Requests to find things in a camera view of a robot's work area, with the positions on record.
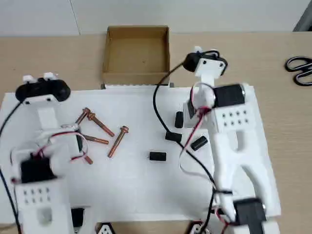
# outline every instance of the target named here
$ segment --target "copper bolt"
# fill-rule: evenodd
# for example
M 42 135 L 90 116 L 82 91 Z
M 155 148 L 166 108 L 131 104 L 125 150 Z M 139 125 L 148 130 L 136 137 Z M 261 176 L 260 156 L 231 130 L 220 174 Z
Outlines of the copper bolt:
M 113 147 L 111 148 L 110 152 L 108 153 L 108 157 L 113 157 L 113 154 L 115 152 L 115 150 L 117 149 L 118 145 L 120 144 L 123 136 L 125 135 L 125 133 L 129 132 L 129 128 L 127 126 L 122 126 L 120 128 L 121 132 L 119 133 L 116 141 L 114 142 Z
M 89 108 L 84 108 L 84 109 L 82 109 L 82 114 L 78 117 L 78 119 L 76 120 L 76 124 L 80 124 L 82 121 L 83 121 L 83 119 L 89 114 L 89 113 L 91 113 L 91 111 L 90 111 L 90 109 Z
M 84 136 L 84 138 L 86 138 L 86 140 L 89 140 L 89 141 L 94 141 L 94 142 L 101 143 L 104 145 L 108 145 L 108 143 L 109 143 L 109 141 L 107 141 L 107 140 L 96 138 L 93 136 L 88 136 L 88 135 L 83 135 L 83 136 Z
M 90 165 L 93 164 L 93 161 L 89 156 L 84 157 L 84 160 L 86 160 L 86 162 L 89 163 Z
M 104 123 L 102 123 L 101 121 L 99 121 L 96 118 L 96 114 L 90 112 L 88 114 L 88 119 L 92 120 L 94 123 L 96 123 L 101 129 L 103 129 L 105 132 L 107 132 L 107 134 L 110 135 L 111 137 L 115 136 L 115 134 L 108 127 L 106 127 Z

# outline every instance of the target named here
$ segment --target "open cardboard box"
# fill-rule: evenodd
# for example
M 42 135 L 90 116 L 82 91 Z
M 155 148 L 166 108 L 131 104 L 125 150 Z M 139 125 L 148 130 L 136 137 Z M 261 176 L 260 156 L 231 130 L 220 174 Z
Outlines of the open cardboard box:
M 108 27 L 104 84 L 157 84 L 169 69 L 167 26 Z

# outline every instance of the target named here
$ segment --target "scissors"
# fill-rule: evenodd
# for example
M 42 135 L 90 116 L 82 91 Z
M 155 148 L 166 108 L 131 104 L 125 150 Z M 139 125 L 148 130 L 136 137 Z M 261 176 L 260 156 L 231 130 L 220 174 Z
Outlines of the scissors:
M 296 67 L 291 67 L 291 63 L 293 61 L 302 61 L 303 64 L 298 65 Z M 305 57 L 305 56 L 296 56 L 292 57 L 285 63 L 285 69 L 288 72 L 297 72 L 302 71 L 301 73 L 298 73 L 293 77 L 293 81 L 300 86 L 312 86 L 312 81 L 310 82 L 304 82 L 301 80 L 301 78 L 306 77 L 308 75 L 312 74 L 312 58 Z

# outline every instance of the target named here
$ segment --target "wooden table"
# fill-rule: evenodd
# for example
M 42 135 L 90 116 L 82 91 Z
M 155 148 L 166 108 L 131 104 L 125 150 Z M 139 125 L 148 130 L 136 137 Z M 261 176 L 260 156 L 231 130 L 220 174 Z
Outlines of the wooden table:
M 24 74 L 58 73 L 73 90 L 99 89 L 104 35 L 0 38 L 0 98 L 21 84 Z M 311 233 L 312 89 L 292 81 L 283 64 L 291 56 L 312 57 L 312 33 L 171 34 L 171 66 L 194 45 L 217 48 L 229 67 L 217 84 L 247 82 L 256 90 L 282 206 L 282 234 Z M 190 86 L 193 74 L 180 69 L 175 86 Z M 188 222 L 116 223 L 118 234 L 184 233 Z M 1 234 L 13 234 L 12 230 Z

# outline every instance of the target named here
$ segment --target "robotic arm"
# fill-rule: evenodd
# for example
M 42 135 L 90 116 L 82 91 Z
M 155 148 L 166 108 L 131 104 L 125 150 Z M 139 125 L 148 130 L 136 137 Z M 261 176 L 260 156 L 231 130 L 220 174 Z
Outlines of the robotic arm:
M 190 100 L 183 104 L 184 127 L 198 123 L 198 107 L 209 107 L 211 111 L 200 127 L 209 132 L 216 186 L 219 190 L 232 190 L 235 172 L 241 167 L 255 190 L 255 197 L 241 200 L 233 200 L 230 194 L 215 195 L 216 205 L 233 224 L 226 233 L 279 234 L 273 217 L 281 213 L 280 202 L 254 89 L 247 84 L 215 87 L 215 79 L 225 72 L 227 62 L 218 51 L 207 55 L 200 52 L 197 48 L 188 54 L 183 64 L 199 78 Z M 17 204 L 25 234 L 74 233 L 64 175 L 72 157 L 84 157 L 86 152 L 81 155 L 78 126 L 58 123 L 56 107 L 69 95 L 66 83 L 51 73 L 38 80 L 25 76 L 24 85 L 16 92 L 17 99 L 37 113 L 42 129 L 32 144 L 12 153 L 14 177 L 19 181 Z
M 199 121 L 198 107 L 211 109 L 201 127 L 209 132 L 216 186 L 231 191 L 234 175 L 242 167 L 255 190 L 255 197 L 236 201 L 231 194 L 215 195 L 217 205 L 234 224 L 227 233 L 278 234 L 277 223 L 269 219 L 280 215 L 280 201 L 253 87 L 214 86 L 227 67 L 218 51 L 202 55 L 198 48 L 185 63 L 184 68 L 194 72 L 200 82 L 193 86 L 193 100 L 183 104 L 184 127 L 194 127 Z

